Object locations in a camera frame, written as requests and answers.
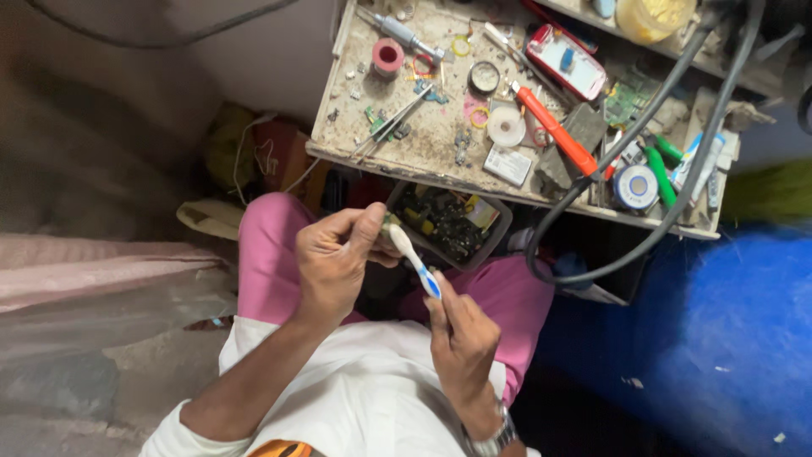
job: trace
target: toothbrush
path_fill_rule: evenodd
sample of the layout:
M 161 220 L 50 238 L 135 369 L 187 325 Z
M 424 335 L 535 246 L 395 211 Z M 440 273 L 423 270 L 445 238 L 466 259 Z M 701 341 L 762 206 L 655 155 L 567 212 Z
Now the toothbrush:
M 414 251 L 414 247 L 412 246 L 412 240 L 408 239 L 408 235 L 406 235 L 406 232 L 404 232 L 399 225 L 388 224 L 388 226 L 389 238 L 400 253 L 405 255 L 406 258 L 409 259 L 409 262 L 414 265 L 414 269 L 417 270 L 417 275 L 420 277 L 420 282 L 423 284 L 423 289 L 425 289 L 430 297 L 442 298 L 440 285 L 437 284 L 437 280 L 434 279 L 434 276 L 425 269 L 425 265 L 420 260 L 420 257 L 417 257 L 417 252 Z

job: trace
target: tape roll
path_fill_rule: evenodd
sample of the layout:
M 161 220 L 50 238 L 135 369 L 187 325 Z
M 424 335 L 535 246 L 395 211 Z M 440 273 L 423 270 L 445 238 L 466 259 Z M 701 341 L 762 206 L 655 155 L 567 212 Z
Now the tape roll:
M 615 198 L 633 210 L 650 207 L 657 201 L 657 177 L 646 165 L 629 165 L 615 173 Z
M 393 78 L 404 64 L 404 48 L 391 38 L 381 38 L 372 46 L 372 67 L 379 75 Z
M 498 107 L 490 112 L 488 136 L 494 143 L 504 147 L 515 146 L 525 139 L 526 132 L 525 120 L 516 108 Z

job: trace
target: wristwatch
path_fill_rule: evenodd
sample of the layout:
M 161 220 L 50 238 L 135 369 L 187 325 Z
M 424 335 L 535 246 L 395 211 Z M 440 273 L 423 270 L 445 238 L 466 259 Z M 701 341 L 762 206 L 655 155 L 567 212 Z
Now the wristwatch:
M 513 425 L 513 419 L 510 417 L 508 407 L 502 403 L 501 399 L 496 399 L 497 411 L 502 415 L 502 427 L 497 430 L 496 434 L 489 440 L 474 441 L 468 435 L 468 431 L 463 426 L 462 431 L 465 435 L 465 441 L 468 443 L 469 449 L 477 457 L 498 457 L 502 449 L 508 447 L 510 443 L 519 438 L 516 433 L 516 427 Z

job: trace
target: pink pants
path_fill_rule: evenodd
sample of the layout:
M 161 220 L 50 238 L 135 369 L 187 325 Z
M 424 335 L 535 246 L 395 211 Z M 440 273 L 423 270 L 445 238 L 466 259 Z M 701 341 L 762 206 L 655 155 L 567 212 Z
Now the pink pants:
M 315 221 L 289 194 L 266 194 L 248 205 L 240 224 L 238 316 L 282 324 L 293 314 L 299 303 L 296 233 Z M 525 379 L 554 288 L 530 274 L 523 256 L 489 259 L 475 271 L 450 271 L 447 278 L 457 293 L 470 295 L 502 329 L 495 359 L 507 368 L 502 398 L 509 406 Z M 418 289 L 404 297 L 400 316 L 427 322 L 424 296 Z M 342 325 L 364 321 L 364 316 L 353 311 Z

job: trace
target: black cable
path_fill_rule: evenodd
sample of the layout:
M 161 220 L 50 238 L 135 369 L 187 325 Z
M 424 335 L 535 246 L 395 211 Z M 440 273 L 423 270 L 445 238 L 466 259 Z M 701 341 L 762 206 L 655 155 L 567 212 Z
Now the black cable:
M 685 209 L 685 206 L 688 204 L 691 194 L 689 190 L 693 189 L 696 186 L 697 181 L 699 180 L 699 174 L 702 172 L 702 168 L 705 164 L 707 156 L 711 151 L 711 145 L 713 143 L 715 134 L 719 130 L 719 126 L 721 125 L 722 119 L 724 118 L 728 101 L 730 100 L 733 89 L 735 89 L 736 87 L 736 80 L 739 74 L 741 73 L 741 69 L 744 67 L 747 58 L 749 57 L 750 51 L 753 49 L 753 43 L 755 42 L 756 36 L 758 35 L 758 26 L 761 23 L 763 13 L 764 13 L 764 0 L 751 0 L 749 2 L 749 13 L 747 16 L 747 23 L 745 25 L 745 36 L 741 44 L 739 45 L 738 50 L 736 50 L 736 55 L 733 58 L 730 71 L 728 72 L 728 77 L 722 83 L 722 87 L 719 91 L 719 96 L 717 97 L 716 104 L 714 105 L 713 114 L 711 115 L 706 125 L 705 132 L 702 134 L 702 140 L 699 142 L 696 157 L 693 160 L 693 165 L 691 166 L 688 178 L 685 182 L 685 185 L 683 186 L 683 192 L 680 192 L 679 196 L 677 197 L 676 203 L 674 204 L 674 207 L 665 215 L 660 225 L 639 246 L 629 251 L 626 255 L 624 255 L 620 259 L 604 267 L 593 270 L 592 272 L 587 272 L 575 276 L 565 276 L 565 277 L 544 276 L 543 272 L 541 272 L 536 265 L 536 251 L 538 249 L 538 243 L 541 241 L 542 236 L 549 229 L 552 223 L 555 222 L 555 220 L 566 210 L 566 208 L 572 202 L 575 201 L 578 195 L 580 195 L 587 187 L 589 187 L 590 180 L 586 178 L 581 178 L 581 180 L 579 180 L 575 185 L 573 185 L 573 187 L 570 189 L 567 195 L 559 203 L 557 203 L 549 213 L 547 213 L 544 219 L 542 219 L 542 221 L 536 228 L 536 231 L 533 233 L 533 237 L 531 238 L 530 243 L 525 249 L 525 258 L 527 260 L 527 265 L 534 276 L 536 276 L 538 279 L 542 281 L 555 284 L 572 284 L 581 281 L 592 281 L 601 276 L 605 276 L 609 273 L 615 272 L 621 269 L 622 267 L 628 265 L 638 257 L 644 255 L 646 252 L 649 251 L 649 249 L 651 249 L 655 244 L 657 244 L 665 236 L 666 233 L 668 233 L 668 230 L 671 229 L 676 220 L 680 217 L 682 211 Z M 691 42 L 689 43 L 689 46 L 691 44 L 694 44 L 692 42 L 694 38 L 697 36 L 697 33 L 699 33 L 699 29 L 694 33 L 693 36 L 691 36 Z M 692 52 L 690 54 L 690 60 L 693 60 L 694 54 L 696 53 Z M 674 71 L 672 71 L 672 74 L 668 76 L 667 82 L 670 82 L 672 77 L 676 74 L 675 70 L 677 70 L 676 66 L 674 68 Z M 661 88 L 660 92 L 658 92 L 657 95 L 660 95 L 663 92 L 665 92 L 665 94 L 667 95 L 665 89 L 667 89 L 668 92 L 670 92 L 671 90 L 671 88 L 667 88 L 666 84 L 664 83 L 663 87 Z M 638 120 L 638 122 L 635 123 L 633 128 L 630 129 L 634 130 L 638 125 L 641 124 L 641 127 L 635 131 L 634 135 L 629 135 L 630 137 L 636 136 L 637 133 L 639 133 L 640 129 L 642 129 L 642 126 L 645 126 L 645 124 L 648 122 L 648 119 L 645 118 L 645 114 L 644 117 L 641 117 L 640 120 Z M 626 135 L 623 136 L 622 140 L 619 141 L 616 147 L 612 148 L 612 151 L 608 155 L 601 158 L 601 161 L 598 163 L 598 169 L 601 172 L 605 170 L 606 166 L 611 162 L 611 160 L 613 160 L 614 157 L 617 156 L 617 154 L 619 153 L 618 149 L 621 147 L 625 148 L 633 138 L 629 138 L 629 140 L 624 143 L 623 140 L 625 139 Z
M 600 173 L 603 173 L 603 171 L 606 170 L 611 161 L 617 157 L 617 155 L 620 154 L 620 152 L 622 152 L 626 146 L 634 141 L 640 131 L 642 131 L 649 121 L 654 118 L 657 110 L 659 110 L 659 108 L 671 94 L 672 89 L 674 89 L 674 87 L 680 82 L 682 75 L 691 66 L 693 57 L 702 48 L 706 38 L 711 34 L 711 31 L 716 27 L 720 19 L 721 15 L 714 10 L 708 11 L 702 17 L 702 22 L 699 24 L 697 29 L 693 31 L 691 38 L 685 45 L 683 53 L 680 58 L 677 59 L 671 73 L 660 86 L 660 89 L 651 99 L 651 102 L 649 102 L 646 109 L 642 112 L 638 121 L 635 122 L 625 132 L 622 138 L 611 148 L 611 150 L 598 161 L 598 171 Z M 546 276 L 544 272 L 542 272 L 536 265 L 536 252 L 538 251 L 538 245 L 541 242 L 542 237 L 544 237 L 546 234 L 547 230 L 550 229 L 550 226 L 552 226 L 553 223 L 567 210 L 567 208 L 572 205 L 573 202 L 575 202 L 579 195 L 583 194 L 584 191 L 590 187 L 592 182 L 593 181 L 587 177 L 582 177 L 575 181 L 567 194 L 564 195 L 564 197 L 561 198 L 561 200 L 559 200 L 559 202 L 550 209 L 541 222 L 539 222 L 535 231 L 533 231 L 533 236 L 530 238 L 530 242 L 525 248 L 525 260 L 527 262 L 527 268 L 529 268 L 533 275 L 538 279 L 551 284 L 558 282 L 556 278 Z
M 140 49 L 140 50 L 167 50 L 171 48 L 189 46 L 191 44 L 197 43 L 200 40 L 204 40 L 213 35 L 217 35 L 218 33 L 222 33 L 239 25 L 245 24 L 246 22 L 254 20 L 260 16 L 281 10 L 284 7 L 289 7 L 290 5 L 298 1 L 299 0 L 279 0 L 276 3 L 265 5 L 264 7 L 259 7 L 256 10 L 243 13 L 241 15 L 235 16 L 228 20 L 224 20 L 223 22 L 218 22 L 208 27 L 201 28 L 199 30 L 196 30 L 195 32 L 186 33 L 183 36 L 173 38 L 170 41 L 139 43 L 135 41 L 127 41 L 122 38 L 110 37 L 108 35 L 105 35 L 104 33 L 90 30 L 85 26 L 74 24 L 68 18 L 53 12 L 48 7 L 40 3 L 40 0 L 25 0 L 25 2 L 35 11 L 39 12 L 48 19 L 53 20 L 55 23 L 62 25 L 64 28 L 71 30 L 72 32 L 79 33 L 84 37 L 90 38 L 91 40 L 94 41 L 102 42 L 107 45 L 116 46 L 119 48 Z

